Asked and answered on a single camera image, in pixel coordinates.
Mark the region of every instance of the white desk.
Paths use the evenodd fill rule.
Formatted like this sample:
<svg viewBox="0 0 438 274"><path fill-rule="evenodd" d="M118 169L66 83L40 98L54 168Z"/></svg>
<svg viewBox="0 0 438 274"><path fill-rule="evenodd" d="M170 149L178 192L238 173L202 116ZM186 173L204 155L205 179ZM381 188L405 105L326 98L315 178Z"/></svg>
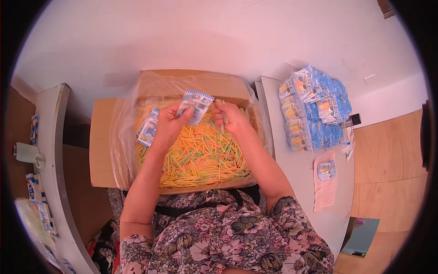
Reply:
<svg viewBox="0 0 438 274"><path fill-rule="evenodd" d="M34 166L34 173L41 175L49 209L60 236L53 253L62 270L70 273L61 262L61 259L66 259L78 274L98 274L99 270L88 255L74 224L65 189L62 136L69 93L66 85L57 85L37 95L35 114L39 116L39 127L36 145L46 159L46 166L43 169Z"/></svg>
<svg viewBox="0 0 438 274"><path fill-rule="evenodd" d="M268 119L271 122L275 160L286 174L313 228L327 242L336 260L345 237L353 203L354 154L347 161L344 153L336 153L338 187L335 203L314 214L315 189L313 171L310 170L314 156L311 152L294 152L287 144L284 119L277 95L281 84L278 80L263 76L261 81L256 82L259 100L268 111Z"/></svg>

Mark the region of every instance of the cardboard box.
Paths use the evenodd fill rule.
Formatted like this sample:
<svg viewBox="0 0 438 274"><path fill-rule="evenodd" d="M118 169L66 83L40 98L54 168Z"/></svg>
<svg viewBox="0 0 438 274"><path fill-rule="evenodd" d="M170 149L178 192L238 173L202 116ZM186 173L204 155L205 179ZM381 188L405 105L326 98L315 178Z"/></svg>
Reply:
<svg viewBox="0 0 438 274"><path fill-rule="evenodd" d="M134 105L146 102L151 104L151 108L160 108L180 100L186 89L199 90L217 99L248 109L251 124L263 141L265 136L260 115L264 113L263 110L258 109L258 105L250 104L255 97L251 97L248 88L249 86L240 77L234 75L188 70L142 71L132 94L134 99L132 102ZM127 189L140 169L138 152L125 153L122 149L122 141L118 138L110 138L112 132L117 133L121 126L126 126L123 119L120 120L126 111L124 104L125 99L121 98L95 101L90 130L90 175L93 186ZM135 130L132 127L133 144L135 144ZM111 153L117 155L121 161L112 163ZM252 181L252 177L247 176L244 179L236 178L204 186L162 188L160 192L161 194L177 194L207 189L235 188L245 186Z"/></svg>

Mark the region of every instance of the person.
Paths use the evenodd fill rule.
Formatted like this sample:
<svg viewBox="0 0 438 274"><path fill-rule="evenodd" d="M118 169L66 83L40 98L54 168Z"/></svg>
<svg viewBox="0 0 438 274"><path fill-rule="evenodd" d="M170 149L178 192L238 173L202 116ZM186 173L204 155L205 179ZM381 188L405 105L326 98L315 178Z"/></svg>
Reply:
<svg viewBox="0 0 438 274"><path fill-rule="evenodd" d="M194 112L190 108L175 118L178 106L160 110L154 141L127 194L120 217L122 273L333 273L330 248L233 104L214 103L215 124L222 126L225 112L225 129L266 197L268 214L240 190L171 196L156 207L164 157ZM157 208L174 210L165 215L155 213Z"/></svg>

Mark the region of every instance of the floral shirt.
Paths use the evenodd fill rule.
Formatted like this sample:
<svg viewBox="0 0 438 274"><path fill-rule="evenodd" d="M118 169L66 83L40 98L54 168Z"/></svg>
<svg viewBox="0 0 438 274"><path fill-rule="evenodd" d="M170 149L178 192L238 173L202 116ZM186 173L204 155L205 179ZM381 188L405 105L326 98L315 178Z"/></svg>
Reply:
<svg viewBox="0 0 438 274"><path fill-rule="evenodd" d="M121 272L221 273L238 267L257 273L333 273L333 254L294 197L280 198L268 216L240 192L238 206L224 190L172 196L161 205L186 208L226 202L177 218L154 217L154 241L131 235L120 245Z"/></svg>

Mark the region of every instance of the wooden floor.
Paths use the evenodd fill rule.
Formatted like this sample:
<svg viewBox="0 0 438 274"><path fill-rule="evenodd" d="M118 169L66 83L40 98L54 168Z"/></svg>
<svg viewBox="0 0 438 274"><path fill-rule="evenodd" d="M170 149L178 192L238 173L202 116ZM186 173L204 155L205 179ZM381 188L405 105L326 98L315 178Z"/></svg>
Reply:
<svg viewBox="0 0 438 274"><path fill-rule="evenodd" d="M382 273L409 235L423 201L422 110L354 130L352 217L380 219L364 258L339 254L335 273Z"/></svg>

